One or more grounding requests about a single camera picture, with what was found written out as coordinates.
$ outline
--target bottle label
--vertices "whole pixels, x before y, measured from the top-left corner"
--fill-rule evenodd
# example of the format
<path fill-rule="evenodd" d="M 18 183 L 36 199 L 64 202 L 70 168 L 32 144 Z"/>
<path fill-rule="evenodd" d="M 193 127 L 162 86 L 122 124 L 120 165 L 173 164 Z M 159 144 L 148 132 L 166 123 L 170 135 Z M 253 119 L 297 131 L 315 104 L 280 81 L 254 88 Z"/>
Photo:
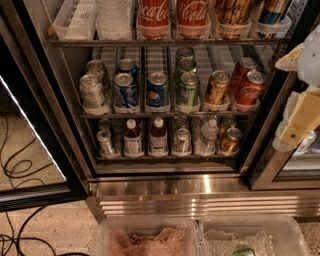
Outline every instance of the bottle label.
<path fill-rule="evenodd" d="M 138 154 L 142 152 L 141 136 L 128 138 L 124 136 L 124 151 L 128 154 Z"/>
<path fill-rule="evenodd" d="M 154 137 L 150 135 L 150 152 L 164 153 L 168 151 L 167 134 L 163 137 Z"/>

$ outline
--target can lid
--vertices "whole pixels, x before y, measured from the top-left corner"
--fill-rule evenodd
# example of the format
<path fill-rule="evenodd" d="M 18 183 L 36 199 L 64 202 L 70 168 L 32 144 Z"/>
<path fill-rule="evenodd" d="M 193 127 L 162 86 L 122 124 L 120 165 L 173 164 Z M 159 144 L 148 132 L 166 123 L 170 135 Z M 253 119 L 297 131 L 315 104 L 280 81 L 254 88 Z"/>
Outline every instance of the can lid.
<path fill-rule="evenodd" d="M 240 140 L 242 137 L 242 132 L 237 128 L 229 128 L 227 134 L 232 140 Z"/>
<path fill-rule="evenodd" d="M 110 119 L 108 119 L 108 118 L 100 119 L 99 122 L 98 122 L 98 128 L 99 128 L 99 130 L 109 129 L 109 128 L 110 128 L 110 125 L 111 125 L 111 121 L 110 121 Z"/>
<path fill-rule="evenodd" d="M 99 81 L 99 77 L 95 74 L 86 74 L 80 78 L 80 85 L 93 86 Z"/>
<path fill-rule="evenodd" d="M 113 81 L 118 86 L 128 86 L 133 82 L 133 76 L 128 73 L 120 73 L 114 77 Z"/>
<path fill-rule="evenodd" d="M 97 134 L 97 139 L 99 141 L 109 141 L 111 138 L 111 132 L 109 130 L 101 130 Z"/>
<path fill-rule="evenodd" d="M 211 74 L 211 77 L 218 83 L 228 83 L 230 82 L 231 78 L 228 73 L 224 70 L 216 70 Z"/>
<path fill-rule="evenodd" d="M 128 119 L 127 121 L 127 127 L 129 129 L 134 129 L 136 128 L 136 121 L 134 119 Z"/>
<path fill-rule="evenodd" d="M 153 85 L 164 85 L 168 81 L 168 76 L 162 72 L 151 73 L 148 80 Z"/>
<path fill-rule="evenodd" d="M 239 60 L 239 64 L 247 69 L 253 69 L 257 66 L 257 62 L 249 57 L 244 57 Z"/>
<path fill-rule="evenodd" d="M 179 140 L 187 140 L 191 137 L 190 132 L 186 128 L 180 128 L 176 131 Z"/>
<path fill-rule="evenodd" d="M 185 72 L 181 75 L 181 81 L 184 84 L 194 85 L 199 83 L 199 76 L 194 72 Z"/>
<path fill-rule="evenodd" d="M 251 83 L 254 83 L 254 84 L 264 84 L 264 81 L 265 81 L 264 75 L 256 70 L 252 70 L 248 72 L 247 78 Z"/>
<path fill-rule="evenodd" d="M 104 68 L 104 63 L 102 60 L 90 60 L 87 63 L 87 70 L 100 71 L 103 68 Z"/>
<path fill-rule="evenodd" d="M 136 62 L 133 59 L 122 59 L 119 61 L 118 68 L 123 71 L 129 71 L 135 68 Z"/>
<path fill-rule="evenodd" d="M 193 70 L 197 67 L 197 63 L 194 60 L 183 59 L 179 62 L 179 67 L 183 70 Z"/>
<path fill-rule="evenodd" d="M 208 123 L 209 123 L 210 128 L 217 127 L 217 120 L 216 119 L 210 119 Z"/>
<path fill-rule="evenodd" d="M 163 119 L 160 117 L 157 117 L 156 119 L 154 119 L 154 125 L 157 128 L 161 128 L 163 126 Z"/>
<path fill-rule="evenodd" d="M 236 122 L 237 122 L 237 119 L 234 116 L 225 116 L 223 118 L 223 123 L 227 125 L 233 125 Z"/>
<path fill-rule="evenodd" d="M 178 53 L 182 57 L 191 57 L 193 55 L 193 49 L 191 47 L 181 47 L 178 50 Z"/>

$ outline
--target red can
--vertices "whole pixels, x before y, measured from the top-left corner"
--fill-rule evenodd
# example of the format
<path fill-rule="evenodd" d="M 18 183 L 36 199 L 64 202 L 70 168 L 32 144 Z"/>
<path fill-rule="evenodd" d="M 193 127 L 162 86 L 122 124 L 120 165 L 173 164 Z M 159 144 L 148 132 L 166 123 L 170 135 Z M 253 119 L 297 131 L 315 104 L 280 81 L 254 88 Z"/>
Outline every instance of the red can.
<path fill-rule="evenodd" d="M 257 62 L 249 57 L 241 58 L 234 67 L 231 76 L 231 89 L 235 96 L 239 89 L 242 78 L 251 70 L 257 69 Z"/>
<path fill-rule="evenodd" d="M 241 105 L 254 105 L 264 87 L 265 78 L 259 71 L 250 71 L 242 79 L 235 101 Z"/>
<path fill-rule="evenodd" d="M 138 24 L 140 26 L 156 28 L 167 26 L 169 23 L 168 0 L 139 0 Z M 157 34 L 157 30 L 154 30 L 152 35 L 143 35 L 150 39 L 164 36 L 161 31 Z"/>
<path fill-rule="evenodd" d="M 206 24 L 209 0 L 177 0 L 177 19 L 180 25 L 203 26 Z"/>

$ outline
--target coca-cola logo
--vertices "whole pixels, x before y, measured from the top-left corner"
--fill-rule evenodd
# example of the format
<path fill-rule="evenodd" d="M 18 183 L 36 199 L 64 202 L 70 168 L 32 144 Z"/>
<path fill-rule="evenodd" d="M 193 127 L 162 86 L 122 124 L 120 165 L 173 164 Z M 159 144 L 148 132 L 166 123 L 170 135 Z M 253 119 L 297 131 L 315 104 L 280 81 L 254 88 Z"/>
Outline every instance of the coca-cola logo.
<path fill-rule="evenodd" d="M 261 93 L 261 88 L 256 86 L 245 86 L 240 88 L 240 94 L 244 98 L 257 99 Z"/>
<path fill-rule="evenodd" d="M 194 1 L 189 4 L 179 3 L 178 15 L 189 21 L 204 20 L 207 15 L 208 1 Z"/>
<path fill-rule="evenodd" d="M 143 6 L 141 3 L 139 6 L 139 17 L 146 21 L 162 21 L 167 19 L 168 5 L 167 1 L 162 1 L 160 6 Z"/>

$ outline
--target bottle cap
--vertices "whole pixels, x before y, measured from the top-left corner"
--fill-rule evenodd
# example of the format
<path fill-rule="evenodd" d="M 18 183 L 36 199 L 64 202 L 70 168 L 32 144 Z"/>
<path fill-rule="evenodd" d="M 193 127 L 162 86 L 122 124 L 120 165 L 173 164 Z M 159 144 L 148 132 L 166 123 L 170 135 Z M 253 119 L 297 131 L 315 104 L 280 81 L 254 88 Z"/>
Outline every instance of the bottle cap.
<path fill-rule="evenodd" d="M 161 128 L 163 126 L 163 119 L 160 117 L 154 119 L 154 125 L 157 128 Z"/>
<path fill-rule="evenodd" d="M 214 128 L 217 126 L 217 120 L 215 119 L 210 119 L 209 120 L 209 127 Z"/>
<path fill-rule="evenodd" d="M 134 129 L 136 127 L 136 121 L 134 119 L 129 119 L 127 121 L 127 127 L 129 129 Z"/>

